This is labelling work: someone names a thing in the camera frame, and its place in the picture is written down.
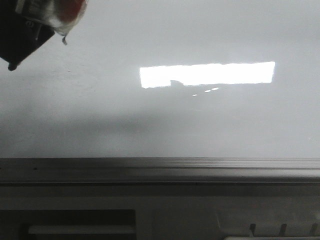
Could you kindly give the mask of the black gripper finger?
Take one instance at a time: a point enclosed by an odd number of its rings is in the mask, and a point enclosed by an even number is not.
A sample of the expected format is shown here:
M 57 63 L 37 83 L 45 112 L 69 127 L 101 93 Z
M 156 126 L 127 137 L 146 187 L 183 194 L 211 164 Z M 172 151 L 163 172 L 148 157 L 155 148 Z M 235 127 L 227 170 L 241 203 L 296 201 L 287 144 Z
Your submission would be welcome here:
M 8 63 L 9 71 L 16 70 L 55 34 L 51 27 L 16 13 L 16 4 L 16 0 L 0 2 L 0 58 Z

